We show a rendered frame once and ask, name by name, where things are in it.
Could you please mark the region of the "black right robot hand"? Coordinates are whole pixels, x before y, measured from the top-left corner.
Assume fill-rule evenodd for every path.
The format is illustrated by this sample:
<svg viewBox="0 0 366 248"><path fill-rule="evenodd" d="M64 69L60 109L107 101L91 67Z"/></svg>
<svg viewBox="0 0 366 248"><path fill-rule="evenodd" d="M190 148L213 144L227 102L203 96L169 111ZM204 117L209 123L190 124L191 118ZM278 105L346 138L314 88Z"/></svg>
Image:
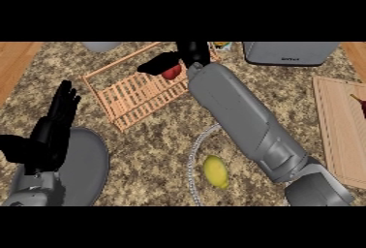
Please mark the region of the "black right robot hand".
<svg viewBox="0 0 366 248"><path fill-rule="evenodd" d="M182 60L185 67L190 67L196 62L202 66L209 63L206 42L179 41L175 45L175 51L160 53L148 62L137 67L138 73L156 76L178 64L178 60Z"/></svg>

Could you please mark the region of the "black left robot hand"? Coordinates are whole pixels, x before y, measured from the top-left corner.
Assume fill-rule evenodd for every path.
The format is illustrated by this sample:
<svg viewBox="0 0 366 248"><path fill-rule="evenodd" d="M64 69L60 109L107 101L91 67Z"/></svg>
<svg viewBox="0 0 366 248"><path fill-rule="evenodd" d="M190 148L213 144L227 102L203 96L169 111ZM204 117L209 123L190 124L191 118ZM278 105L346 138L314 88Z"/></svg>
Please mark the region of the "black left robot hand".
<svg viewBox="0 0 366 248"><path fill-rule="evenodd" d="M10 163L23 164L24 175L57 171L64 162L79 99L70 81L63 80L47 115L38 119L29 137L0 135L0 151Z"/></svg>

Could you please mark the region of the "red bell pepper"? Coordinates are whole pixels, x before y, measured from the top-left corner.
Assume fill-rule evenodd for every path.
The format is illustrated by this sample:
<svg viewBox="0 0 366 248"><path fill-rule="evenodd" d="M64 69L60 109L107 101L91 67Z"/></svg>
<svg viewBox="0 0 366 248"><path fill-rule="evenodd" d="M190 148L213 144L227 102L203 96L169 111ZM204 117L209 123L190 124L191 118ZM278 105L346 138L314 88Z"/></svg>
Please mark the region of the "red bell pepper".
<svg viewBox="0 0 366 248"><path fill-rule="evenodd" d="M175 77L179 75L179 73L181 73L181 66L175 65L172 68L169 68L166 71L162 72L160 76L168 80L174 80Z"/></svg>

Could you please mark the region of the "wooden slatted tiered shelf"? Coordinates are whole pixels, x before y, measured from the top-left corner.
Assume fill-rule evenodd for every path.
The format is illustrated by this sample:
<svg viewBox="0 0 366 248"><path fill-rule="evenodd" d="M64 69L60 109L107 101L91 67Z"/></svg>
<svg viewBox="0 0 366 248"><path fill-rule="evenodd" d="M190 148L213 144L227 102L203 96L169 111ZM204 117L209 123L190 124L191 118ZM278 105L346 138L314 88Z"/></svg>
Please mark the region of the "wooden slatted tiered shelf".
<svg viewBox="0 0 366 248"><path fill-rule="evenodd" d="M187 92L185 66L181 64L181 73L174 80L165 80L162 76L148 76L135 72L103 90L95 90L86 79L159 44L160 42L147 44L113 63L79 77L97 99L109 122L120 131L129 128Z"/></svg>

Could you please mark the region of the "round placemat with pale rim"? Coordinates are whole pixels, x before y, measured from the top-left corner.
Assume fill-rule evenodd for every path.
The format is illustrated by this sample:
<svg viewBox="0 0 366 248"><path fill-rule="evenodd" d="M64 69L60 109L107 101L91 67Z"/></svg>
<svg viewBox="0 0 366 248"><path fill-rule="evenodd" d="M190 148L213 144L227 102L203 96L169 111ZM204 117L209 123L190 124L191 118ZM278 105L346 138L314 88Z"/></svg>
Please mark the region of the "round placemat with pale rim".
<svg viewBox="0 0 366 248"><path fill-rule="evenodd" d="M215 156L222 163L225 186L210 184L204 160ZM194 206L289 206L281 190L272 185L253 162L243 156L218 124L197 135L187 157L187 183Z"/></svg>

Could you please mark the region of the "yellow and green box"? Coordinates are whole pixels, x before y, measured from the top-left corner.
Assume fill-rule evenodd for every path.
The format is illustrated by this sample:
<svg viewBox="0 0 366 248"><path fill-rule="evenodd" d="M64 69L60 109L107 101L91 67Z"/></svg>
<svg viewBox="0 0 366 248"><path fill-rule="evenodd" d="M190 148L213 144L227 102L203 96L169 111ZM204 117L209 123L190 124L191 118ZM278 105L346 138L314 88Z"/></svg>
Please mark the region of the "yellow and green box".
<svg viewBox="0 0 366 248"><path fill-rule="evenodd" d="M231 42L213 42L212 47L218 51L228 51L231 49Z"/></svg>

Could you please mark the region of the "grey oval plate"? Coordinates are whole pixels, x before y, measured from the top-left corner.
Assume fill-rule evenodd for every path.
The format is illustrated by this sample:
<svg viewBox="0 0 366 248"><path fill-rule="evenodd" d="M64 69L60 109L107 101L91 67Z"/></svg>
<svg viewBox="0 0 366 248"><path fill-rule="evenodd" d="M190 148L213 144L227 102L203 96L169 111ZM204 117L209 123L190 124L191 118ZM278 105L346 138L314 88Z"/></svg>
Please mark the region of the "grey oval plate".
<svg viewBox="0 0 366 248"><path fill-rule="evenodd" d="M89 206L98 198L110 168L101 137L86 128L69 130L67 156L58 169L64 186L63 206Z"/></svg>

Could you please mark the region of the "pale grey container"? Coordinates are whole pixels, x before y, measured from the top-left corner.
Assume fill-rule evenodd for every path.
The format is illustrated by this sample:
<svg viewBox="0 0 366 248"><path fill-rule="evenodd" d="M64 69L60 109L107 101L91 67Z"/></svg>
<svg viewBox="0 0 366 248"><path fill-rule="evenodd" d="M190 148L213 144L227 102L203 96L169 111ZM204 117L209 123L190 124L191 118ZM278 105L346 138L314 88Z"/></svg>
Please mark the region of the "pale grey container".
<svg viewBox="0 0 366 248"><path fill-rule="evenodd" d="M81 43L89 51L106 52L114 49L120 42L82 42Z"/></svg>

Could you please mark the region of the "dark grey appliance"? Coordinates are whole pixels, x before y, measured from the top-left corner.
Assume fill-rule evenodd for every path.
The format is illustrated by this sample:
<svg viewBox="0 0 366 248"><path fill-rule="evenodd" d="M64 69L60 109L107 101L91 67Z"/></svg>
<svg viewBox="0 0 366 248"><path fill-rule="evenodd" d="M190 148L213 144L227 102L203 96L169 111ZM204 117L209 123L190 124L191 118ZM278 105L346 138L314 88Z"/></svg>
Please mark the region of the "dark grey appliance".
<svg viewBox="0 0 366 248"><path fill-rule="evenodd" d="M244 60L253 65L320 66L339 42L243 42Z"/></svg>

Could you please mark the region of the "yellow lemon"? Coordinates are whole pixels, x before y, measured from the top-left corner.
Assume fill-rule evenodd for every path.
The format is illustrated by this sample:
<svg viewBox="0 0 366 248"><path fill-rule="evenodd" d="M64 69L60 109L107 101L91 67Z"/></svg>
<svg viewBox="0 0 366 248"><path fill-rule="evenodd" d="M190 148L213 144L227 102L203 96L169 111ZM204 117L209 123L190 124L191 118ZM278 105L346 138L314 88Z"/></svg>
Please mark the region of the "yellow lemon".
<svg viewBox="0 0 366 248"><path fill-rule="evenodd" d="M228 174L224 163L216 156L207 155L203 162L204 178L221 189L228 186Z"/></svg>

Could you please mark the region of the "dark red vegetable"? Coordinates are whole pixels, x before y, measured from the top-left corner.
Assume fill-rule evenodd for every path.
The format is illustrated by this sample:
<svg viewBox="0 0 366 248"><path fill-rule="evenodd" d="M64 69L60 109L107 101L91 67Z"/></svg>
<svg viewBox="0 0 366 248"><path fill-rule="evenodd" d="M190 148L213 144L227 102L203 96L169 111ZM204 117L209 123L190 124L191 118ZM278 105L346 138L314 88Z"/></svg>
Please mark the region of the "dark red vegetable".
<svg viewBox="0 0 366 248"><path fill-rule="evenodd" d="M366 101L362 101L361 99L358 99L354 94L349 94L349 97L359 103L361 106L361 111L362 111L362 115L364 115L364 119L366 119Z"/></svg>

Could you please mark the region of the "pale wooden cutting board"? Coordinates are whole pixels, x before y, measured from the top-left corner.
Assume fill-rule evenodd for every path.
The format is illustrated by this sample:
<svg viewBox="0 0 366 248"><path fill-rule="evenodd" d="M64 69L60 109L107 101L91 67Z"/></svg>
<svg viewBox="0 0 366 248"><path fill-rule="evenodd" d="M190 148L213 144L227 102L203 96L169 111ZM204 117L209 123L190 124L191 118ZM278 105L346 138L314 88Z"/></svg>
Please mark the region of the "pale wooden cutting board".
<svg viewBox="0 0 366 248"><path fill-rule="evenodd" d="M326 166L337 181L366 189L366 83L312 78Z"/></svg>

